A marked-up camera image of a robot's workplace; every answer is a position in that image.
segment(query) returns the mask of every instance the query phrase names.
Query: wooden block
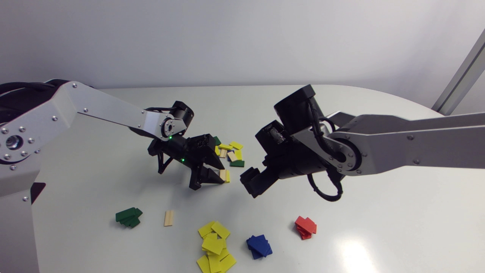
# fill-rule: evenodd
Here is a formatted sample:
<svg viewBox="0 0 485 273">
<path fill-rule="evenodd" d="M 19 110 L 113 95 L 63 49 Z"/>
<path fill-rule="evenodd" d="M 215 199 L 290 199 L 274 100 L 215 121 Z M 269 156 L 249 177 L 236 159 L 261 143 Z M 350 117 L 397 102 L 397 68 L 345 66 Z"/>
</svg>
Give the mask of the wooden block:
<svg viewBox="0 0 485 273">
<path fill-rule="evenodd" d="M 202 273 L 210 273 L 209 258 L 206 255 L 199 258 L 199 260 L 197 260 L 197 264 L 199 265 Z"/>
<path fill-rule="evenodd" d="M 231 160 L 231 162 L 234 162 L 234 161 L 237 161 L 238 158 L 236 157 L 236 155 L 234 154 L 233 151 L 230 151 L 227 153 L 227 156 L 229 157 L 229 159 Z"/>
<path fill-rule="evenodd" d="M 227 150 L 221 149 L 219 157 L 220 158 L 226 158 L 226 155 L 227 155 Z"/>
<path fill-rule="evenodd" d="M 241 144 L 237 143 L 236 141 L 231 142 L 229 145 L 234 147 L 236 150 L 240 150 L 240 149 L 243 148 L 243 146 Z"/>
<path fill-rule="evenodd" d="M 220 144 L 219 148 L 224 149 L 224 150 L 232 150 L 231 145 L 225 145 L 225 144 Z"/>
<path fill-rule="evenodd" d="M 227 228 L 224 227 L 219 221 L 216 221 L 211 228 L 222 239 L 226 239 L 229 236 L 229 234 L 231 234 L 231 232 L 227 230 Z"/>
<path fill-rule="evenodd" d="M 209 257 L 209 268 L 210 273 L 216 273 L 221 271 L 221 261 L 219 260 L 219 255 L 208 254 Z"/>
<path fill-rule="evenodd" d="M 214 223 L 215 223 L 215 221 L 212 221 L 212 222 L 207 223 L 203 227 L 199 228 L 199 230 L 198 230 L 199 235 L 203 238 L 205 235 L 211 233 L 212 232 L 211 227 Z"/>
<path fill-rule="evenodd" d="M 174 224 L 174 210 L 167 210 L 165 211 L 165 221 L 163 222 L 163 226 L 171 226 Z"/>
<path fill-rule="evenodd" d="M 243 153 L 241 152 L 241 150 L 236 150 L 236 151 L 234 152 L 234 154 L 236 155 L 236 158 L 237 158 L 238 160 L 242 160 L 242 159 L 243 159 Z"/>
<path fill-rule="evenodd" d="M 226 172 L 227 170 L 219 170 L 219 177 L 225 181 L 226 180 Z"/>
<path fill-rule="evenodd" d="M 220 263 L 222 272 L 226 272 L 235 264 L 236 259 L 231 254 L 227 255 Z"/>
</svg>

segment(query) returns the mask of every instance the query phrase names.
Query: black cable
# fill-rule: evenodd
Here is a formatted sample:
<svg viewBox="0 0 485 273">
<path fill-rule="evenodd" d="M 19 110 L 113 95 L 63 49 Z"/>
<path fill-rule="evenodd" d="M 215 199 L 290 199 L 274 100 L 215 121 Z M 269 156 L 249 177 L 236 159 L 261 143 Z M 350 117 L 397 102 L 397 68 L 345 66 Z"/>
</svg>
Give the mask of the black cable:
<svg viewBox="0 0 485 273">
<path fill-rule="evenodd" d="M 330 181 L 332 181 L 333 185 L 337 188 L 337 195 L 328 195 L 328 194 L 324 194 L 318 189 L 317 185 L 315 185 L 315 181 L 313 180 L 313 175 L 311 173 L 307 174 L 307 177 L 313 190 L 318 195 L 320 195 L 320 197 L 322 197 L 323 199 L 330 202 L 335 202 L 342 197 L 343 189 L 342 189 L 342 183 L 340 183 L 340 179 L 333 179 L 332 177 L 330 178 Z"/>
</svg>

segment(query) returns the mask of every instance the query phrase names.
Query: green block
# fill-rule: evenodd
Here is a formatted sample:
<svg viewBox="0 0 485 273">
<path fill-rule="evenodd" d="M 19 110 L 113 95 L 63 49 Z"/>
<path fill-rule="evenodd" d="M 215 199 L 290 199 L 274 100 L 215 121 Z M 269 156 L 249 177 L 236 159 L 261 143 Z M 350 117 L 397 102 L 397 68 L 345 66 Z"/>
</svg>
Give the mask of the green block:
<svg viewBox="0 0 485 273">
<path fill-rule="evenodd" d="M 136 217 L 131 216 L 131 217 L 128 217 L 128 218 L 124 218 L 123 220 L 120 221 L 120 224 L 127 225 L 127 223 L 129 223 L 131 220 L 133 220 L 133 218 L 136 218 Z"/>
<path fill-rule="evenodd" d="M 133 218 L 133 220 L 131 220 L 129 222 L 129 225 L 127 226 L 130 226 L 132 228 L 136 227 L 138 224 L 140 223 L 140 220 L 138 218 Z"/>
<path fill-rule="evenodd" d="M 244 160 L 238 160 L 229 164 L 231 167 L 244 167 Z"/>
<path fill-rule="evenodd" d="M 221 145 L 221 141 L 219 140 L 219 138 L 218 138 L 218 137 L 216 137 L 216 136 L 215 136 L 215 137 L 214 137 L 214 139 L 215 139 L 215 145 L 216 145 L 216 146 L 217 146 L 217 145 Z"/>
<path fill-rule="evenodd" d="M 125 209 L 116 214 L 116 221 L 119 222 L 125 218 L 135 216 L 135 214 L 136 214 L 136 209 L 134 207 Z"/>
</svg>

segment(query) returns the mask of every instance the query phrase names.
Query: rectangular block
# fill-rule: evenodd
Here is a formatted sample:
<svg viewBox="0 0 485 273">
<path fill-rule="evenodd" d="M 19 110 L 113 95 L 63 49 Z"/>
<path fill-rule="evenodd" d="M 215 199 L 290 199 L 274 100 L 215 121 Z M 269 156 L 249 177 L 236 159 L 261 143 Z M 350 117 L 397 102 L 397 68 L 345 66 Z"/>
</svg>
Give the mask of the rectangular block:
<svg viewBox="0 0 485 273">
<path fill-rule="evenodd" d="M 116 218 L 116 221 L 119 222 L 125 218 L 135 216 L 135 213 L 136 213 L 136 209 L 134 207 L 131 207 L 129 209 L 125 209 L 123 211 L 116 213 L 115 218 Z"/>
<path fill-rule="evenodd" d="M 226 180 L 226 172 L 227 170 L 219 170 L 219 177 L 225 181 Z"/>
<path fill-rule="evenodd" d="M 241 150 L 234 151 L 234 154 L 236 155 L 236 158 L 238 160 L 242 160 L 243 159 L 243 153 L 241 152 Z"/>
<path fill-rule="evenodd" d="M 202 273 L 210 273 L 209 258 L 206 255 L 200 257 L 199 260 L 197 260 L 197 264 Z"/>
<path fill-rule="evenodd" d="M 234 154 L 233 151 L 230 151 L 227 153 L 227 156 L 229 157 L 229 159 L 231 160 L 231 162 L 234 162 L 234 161 L 237 161 L 238 158 L 236 157 L 236 155 Z"/>
<path fill-rule="evenodd" d="M 163 226 L 171 226 L 174 224 L 174 211 L 167 210 L 165 211 L 165 221 L 163 222 Z"/>
<path fill-rule="evenodd" d="M 220 266 L 223 272 L 226 272 L 231 268 L 233 265 L 236 264 L 236 259 L 231 255 L 227 255 L 224 259 L 222 259 Z"/>
<path fill-rule="evenodd" d="M 229 143 L 229 145 L 231 145 L 232 147 L 234 147 L 236 150 L 240 150 L 243 148 L 243 146 L 239 143 L 237 143 L 236 141 L 233 141 L 231 143 Z"/>
<path fill-rule="evenodd" d="M 225 145 L 225 144 L 220 144 L 219 148 L 224 149 L 224 150 L 232 150 L 231 145 Z"/>
<path fill-rule="evenodd" d="M 217 235 L 219 235 L 222 239 L 226 239 L 231 234 L 231 232 L 226 227 L 224 227 L 219 221 L 216 221 L 212 225 L 212 230 L 215 233 L 217 233 Z"/>
<path fill-rule="evenodd" d="M 219 255 L 208 254 L 210 273 L 216 273 L 221 271 L 221 261 Z"/>
<path fill-rule="evenodd" d="M 212 225 L 215 223 L 215 221 L 209 222 L 203 227 L 198 229 L 199 235 L 203 238 L 205 235 L 209 234 L 212 232 Z"/>
<path fill-rule="evenodd" d="M 231 167 L 244 167 L 244 160 L 238 160 L 229 164 Z"/>
<path fill-rule="evenodd" d="M 220 152 L 220 154 L 219 154 L 219 157 L 220 157 L 220 158 L 225 158 L 225 157 L 226 157 L 226 155 L 227 155 L 227 150 L 221 149 L 221 152 Z"/>
<path fill-rule="evenodd" d="M 214 140 L 215 140 L 215 145 L 218 146 L 218 145 L 221 145 L 221 141 L 219 140 L 218 137 L 214 137 Z"/>
</svg>

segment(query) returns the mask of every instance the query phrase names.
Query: yellow block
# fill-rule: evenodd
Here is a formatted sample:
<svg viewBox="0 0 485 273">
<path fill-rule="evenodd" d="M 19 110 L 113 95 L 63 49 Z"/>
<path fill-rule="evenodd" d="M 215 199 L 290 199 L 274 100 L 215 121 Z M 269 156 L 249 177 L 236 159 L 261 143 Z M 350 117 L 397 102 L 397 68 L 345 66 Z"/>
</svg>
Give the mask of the yellow block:
<svg viewBox="0 0 485 273">
<path fill-rule="evenodd" d="M 212 225 L 212 230 L 215 231 L 215 233 L 217 233 L 217 235 L 219 235 L 222 239 L 226 239 L 229 234 L 231 234 L 231 232 L 227 230 L 227 228 L 225 228 L 219 221 Z"/>
<path fill-rule="evenodd" d="M 197 260 L 197 264 L 199 265 L 202 273 L 210 273 L 209 258 L 206 255 L 199 258 L 199 260 Z"/>
<path fill-rule="evenodd" d="M 234 147 L 236 150 L 240 150 L 240 149 L 243 148 L 243 145 L 237 143 L 236 141 L 231 142 L 229 145 L 231 145 L 232 147 Z"/>
<path fill-rule="evenodd" d="M 214 239 L 212 237 L 207 236 L 202 243 L 202 248 L 207 249 L 207 251 L 216 253 L 217 255 L 221 254 L 222 248 L 224 246 L 224 242 L 221 240 Z"/>
<path fill-rule="evenodd" d="M 236 259 L 231 254 L 227 255 L 221 261 L 222 272 L 226 272 L 227 270 L 229 270 L 229 268 L 231 268 L 235 264 L 236 264 Z"/>
<path fill-rule="evenodd" d="M 219 145 L 219 148 L 224 149 L 224 150 L 232 150 L 231 145 L 225 145 L 225 144 Z"/>
<path fill-rule="evenodd" d="M 226 170 L 226 183 L 231 182 L 231 177 L 229 175 L 229 170 Z"/>
<path fill-rule="evenodd" d="M 234 154 L 235 154 L 235 156 L 236 156 L 236 158 L 238 160 L 242 160 L 243 159 L 243 153 L 241 152 L 241 150 L 235 150 L 234 151 Z"/>
<path fill-rule="evenodd" d="M 210 273 L 221 271 L 221 261 L 219 260 L 219 255 L 209 254 L 208 257 Z"/>
<path fill-rule="evenodd" d="M 215 221 L 212 221 L 208 224 L 206 224 L 205 226 L 199 228 L 198 232 L 199 232 L 199 235 L 203 238 L 205 235 L 209 234 L 212 232 L 212 225 L 215 223 Z"/>
</svg>

